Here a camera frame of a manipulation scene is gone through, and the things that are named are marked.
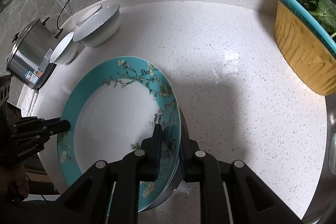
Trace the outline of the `teal floral plate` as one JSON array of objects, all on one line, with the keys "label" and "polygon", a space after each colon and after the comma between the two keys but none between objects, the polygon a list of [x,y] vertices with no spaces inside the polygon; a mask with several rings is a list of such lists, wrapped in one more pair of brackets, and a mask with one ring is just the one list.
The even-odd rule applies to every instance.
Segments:
[{"label": "teal floral plate", "polygon": [[114,162],[140,148],[154,127],[163,129],[158,179],[139,185],[139,210],[155,202],[173,179],[181,115],[169,80],[153,63],[133,56],[110,59],[87,73],[64,106],[70,129],[57,136],[60,168],[72,185],[98,160]]}]

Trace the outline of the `large white bowl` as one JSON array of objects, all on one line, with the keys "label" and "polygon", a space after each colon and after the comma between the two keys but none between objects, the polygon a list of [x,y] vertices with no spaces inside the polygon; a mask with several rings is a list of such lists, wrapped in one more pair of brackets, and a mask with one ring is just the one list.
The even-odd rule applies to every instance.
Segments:
[{"label": "large white bowl", "polygon": [[67,34],[56,46],[49,62],[56,65],[64,65],[71,62],[77,53],[77,44],[73,42],[74,32]]},{"label": "large white bowl", "polygon": [[73,41],[94,48],[108,40],[117,31],[120,23],[120,5],[103,7],[74,32]]}]

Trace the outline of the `stainless steel rice cooker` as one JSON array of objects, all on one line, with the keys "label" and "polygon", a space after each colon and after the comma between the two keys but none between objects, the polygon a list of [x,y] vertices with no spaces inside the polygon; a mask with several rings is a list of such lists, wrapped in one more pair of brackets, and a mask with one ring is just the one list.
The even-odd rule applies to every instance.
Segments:
[{"label": "stainless steel rice cooker", "polygon": [[40,89],[56,65],[50,58],[59,41],[46,27],[46,21],[33,20],[13,37],[6,69],[32,90]]}]

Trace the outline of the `teal colander basket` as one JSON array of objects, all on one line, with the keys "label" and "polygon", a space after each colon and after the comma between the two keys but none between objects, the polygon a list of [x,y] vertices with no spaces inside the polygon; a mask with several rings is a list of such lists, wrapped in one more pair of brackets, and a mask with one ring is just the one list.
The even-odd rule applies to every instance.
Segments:
[{"label": "teal colander basket", "polygon": [[296,0],[280,0],[299,19],[301,19],[322,42],[326,49],[335,56],[335,39],[332,39],[325,29]]}]

